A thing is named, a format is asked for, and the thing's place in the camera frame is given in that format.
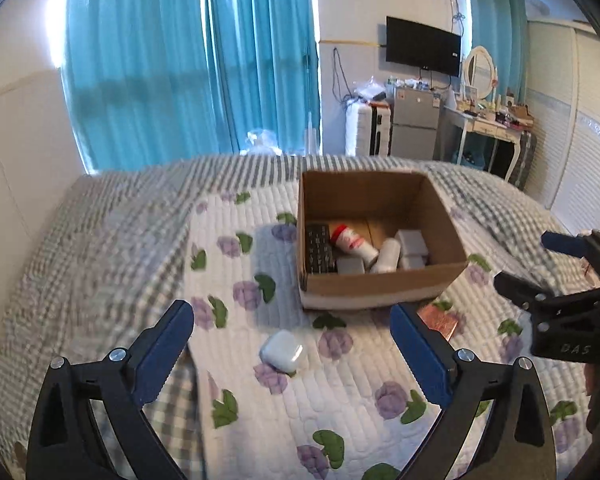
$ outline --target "wall-mounted tv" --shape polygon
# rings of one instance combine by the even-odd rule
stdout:
[[[386,60],[453,77],[460,73],[461,37],[429,25],[386,17]]]

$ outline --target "plaid blanket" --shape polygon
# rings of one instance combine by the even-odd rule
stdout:
[[[204,156],[168,166],[84,176],[70,189],[43,240],[29,257],[5,310],[0,340],[0,460],[26,447],[48,363],[102,359],[128,347],[182,295],[192,204],[209,192],[240,191],[297,180],[305,169],[425,171],[459,210],[475,219],[528,275],[556,292],[582,285],[575,260],[539,245],[560,231],[535,201],[502,180],[442,162],[339,156]],[[205,475],[192,356],[180,356],[158,399],[144,412],[176,463],[191,479]],[[118,473],[133,478],[94,402]]]

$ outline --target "teal curtain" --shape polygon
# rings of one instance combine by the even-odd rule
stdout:
[[[319,121],[311,0],[67,0],[62,80],[92,170],[236,153]]]
[[[277,133],[283,151],[304,147],[320,121],[311,0],[208,0],[209,66],[232,134]]]
[[[511,89],[524,102],[528,25],[525,0],[471,0],[473,43],[486,48],[498,68],[498,94]]]

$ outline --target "silver bolt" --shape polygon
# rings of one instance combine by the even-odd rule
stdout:
[[[518,359],[518,366],[520,368],[524,368],[525,370],[531,370],[534,367],[534,364],[531,362],[531,359],[527,357],[521,357]]]
[[[126,357],[126,350],[124,348],[115,348],[109,352],[109,359],[112,361],[122,361]]]
[[[461,361],[470,363],[471,361],[473,361],[475,359],[475,354],[473,352],[471,352],[471,350],[468,350],[467,348],[461,348],[458,350],[458,357],[460,358]]]
[[[64,357],[54,357],[53,359],[51,359],[51,367],[54,370],[58,370],[58,368],[62,368],[62,365],[64,365]]]

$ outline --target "open brown box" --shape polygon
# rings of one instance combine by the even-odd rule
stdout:
[[[376,248],[399,229],[419,229],[429,249],[423,269],[387,274],[309,274],[305,229],[346,224]],[[458,232],[431,181],[399,171],[307,171],[298,202],[298,283],[302,306],[357,310],[435,298],[467,265]]]

